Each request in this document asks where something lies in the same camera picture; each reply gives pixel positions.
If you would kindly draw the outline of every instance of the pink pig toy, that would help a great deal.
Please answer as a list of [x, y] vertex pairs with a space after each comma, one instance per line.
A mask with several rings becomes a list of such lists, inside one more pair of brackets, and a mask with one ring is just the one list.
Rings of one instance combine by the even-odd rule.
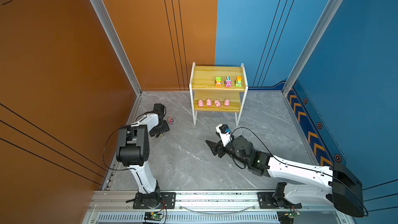
[[221, 102], [219, 102], [218, 100], [215, 100], [214, 104], [216, 105], [216, 107], [221, 107]]
[[198, 106], [199, 107], [203, 107], [203, 101], [202, 100], [198, 100]]

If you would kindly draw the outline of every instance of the orange chevron arrow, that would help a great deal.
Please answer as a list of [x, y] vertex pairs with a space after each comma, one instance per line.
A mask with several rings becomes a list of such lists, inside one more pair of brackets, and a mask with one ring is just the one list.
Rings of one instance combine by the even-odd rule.
[[308, 142], [309, 142], [309, 143], [311, 143], [311, 141], [310, 141], [310, 140], [311, 140], [311, 136], [312, 136], [312, 137], [318, 138], [318, 136], [317, 136], [315, 133], [313, 133], [313, 132], [308, 132]]
[[316, 155], [316, 148], [325, 151], [325, 149], [324, 149], [322, 146], [320, 146], [319, 144], [314, 143], [314, 154], [315, 154], [315, 155]]
[[298, 121], [300, 122], [300, 116], [301, 115], [304, 115], [304, 116], [307, 116], [306, 114], [305, 114], [305, 112], [300, 112], [300, 111], [298, 111]]
[[292, 98], [297, 98], [297, 96], [296, 95], [291, 95], [290, 96], [290, 105], [292, 104]]
[[294, 103], [293, 105], [294, 105], [293, 111], [296, 113], [296, 107], [301, 107], [301, 105], [299, 103]]
[[330, 164], [330, 166], [333, 166], [333, 164], [331, 163], [331, 161], [327, 160], [326, 158], [321, 156], [321, 166], [323, 166], [323, 163], [327, 162], [328, 164]]

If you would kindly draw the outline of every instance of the toy truck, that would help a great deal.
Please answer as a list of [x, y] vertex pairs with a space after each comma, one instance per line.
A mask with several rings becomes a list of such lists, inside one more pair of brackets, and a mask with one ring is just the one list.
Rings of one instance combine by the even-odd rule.
[[225, 78], [225, 87], [232, 87], [231, 79], [229, 76]]
[[221, 87], [221, 76], [216, 77], [216, 87]]
[[242, 87], [242, 77], [241, 76], [236, 77], [235, 87]]

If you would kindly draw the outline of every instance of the shelf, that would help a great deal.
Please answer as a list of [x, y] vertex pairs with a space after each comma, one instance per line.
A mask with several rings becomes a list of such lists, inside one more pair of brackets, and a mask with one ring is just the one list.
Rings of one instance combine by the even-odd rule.
[[[221, 77], [222, 87], [215, 86], [216, 76]], [[226, 76], [230, 77], [232, 87], [225, 87], [224, 81]], [[242, 87], [235, 87], [237, 76], [242, 77]], [[193, 70], [192, 90], [245, 92], [246, 84], [244, 78], [245, 76], [242, 67], [195, 66]]]
[[[203, 107], [198, 106], [198, 100], [202, 100], [204, 103]], [[211, 107], [206, 106], [206, 100], [211, 99]], [[224, 106], [224, 100], [229, 99], [230, 105]], [[214, 100], [221, 102], [221, 107], [216, 107]], [[227, 90], [196, 90], [195, 97], [193, 100], [193, 107], [195, 111], [206, 111], [206, 112], [240, 112], [240, 96], [238, 91], [227, 91]]]

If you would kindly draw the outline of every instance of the gray marble floor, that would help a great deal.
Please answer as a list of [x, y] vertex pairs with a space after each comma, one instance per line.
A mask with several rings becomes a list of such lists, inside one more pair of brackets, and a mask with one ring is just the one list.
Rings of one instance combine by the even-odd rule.
[[[189, 93], [143, 93], [137, 115], [151, 111], [154, 103], [165, 105], [166, 118], [172, 116], [175, 120], [164, 137], [149, 137], [148, 163], [161, 189], [274, 189], [280, 182], [239, 169], [228, 156], [221, 159], [213, 156], [205, 140], [219, 141], [215, 133], [218, 124], [228, 124], [234, 130], [233, 113], [198, 112], [194, 126]], [[281, 92], [249, 91], [239, 126], [256, 133], [273, 154], [311, 164]], [[234, 133], [239, 135], [251, 141], [257, 150], [266, 152], [248, 130], [239, 129]], [[130, 171], [116, 172], [111, 190], [137, 188]]]

